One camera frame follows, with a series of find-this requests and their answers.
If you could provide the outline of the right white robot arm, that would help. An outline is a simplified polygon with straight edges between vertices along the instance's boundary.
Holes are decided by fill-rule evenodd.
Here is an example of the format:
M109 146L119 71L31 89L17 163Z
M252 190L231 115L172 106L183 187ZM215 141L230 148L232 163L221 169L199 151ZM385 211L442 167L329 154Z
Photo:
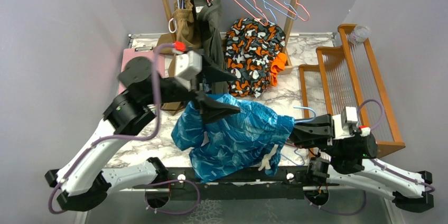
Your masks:
M289 139L298 148L317 148L305 179L311 185L347 185L380 195L396 207L422 213L434 207L432 174L411 172L377 158L378 145L370 127L357 114L321 115L296 123Z

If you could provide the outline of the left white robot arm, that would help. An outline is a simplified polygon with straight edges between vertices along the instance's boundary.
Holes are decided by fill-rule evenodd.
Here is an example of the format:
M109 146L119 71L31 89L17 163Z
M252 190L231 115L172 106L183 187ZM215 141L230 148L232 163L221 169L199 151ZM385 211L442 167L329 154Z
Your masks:
M158 54L129 60L119 74L124 85L108 106L97 129L77 155L63 168L49 170L45 179L53 191L48 201L56 210L86 212L101 204L110 194L146 185L169 185L169 172L157 157L139 165L108 169L109 160L130 141L150 141L161 128L161 106L188 101L204 124L239 113L236 106L213 100L199 86L226 82L235 76L192 49L179 49L176 74L164 78L158 72Z

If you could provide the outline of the light blue wire hanger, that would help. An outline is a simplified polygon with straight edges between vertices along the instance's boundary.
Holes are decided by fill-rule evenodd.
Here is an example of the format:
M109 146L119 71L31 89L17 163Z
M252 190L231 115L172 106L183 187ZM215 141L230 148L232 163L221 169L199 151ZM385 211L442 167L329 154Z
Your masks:
M316 113L312 108L303 106L294 106L292 115L296 120L304 120L307 122L316 117ZM305 166L309 163L309 151L300 149L294 145L285 144L281 150L280 165Z

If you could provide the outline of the blue patterned shorts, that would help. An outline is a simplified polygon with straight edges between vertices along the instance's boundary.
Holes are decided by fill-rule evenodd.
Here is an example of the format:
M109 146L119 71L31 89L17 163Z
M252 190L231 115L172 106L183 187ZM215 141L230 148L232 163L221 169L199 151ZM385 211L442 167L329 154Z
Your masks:
M180 150L190 150L195 176L202 183L208 183L255 165L259 171L274 176L295 119L279 115L259 102L237 99L230 94L211 95L211 98L234 105L240 112L205 124L190 102L171 132Z

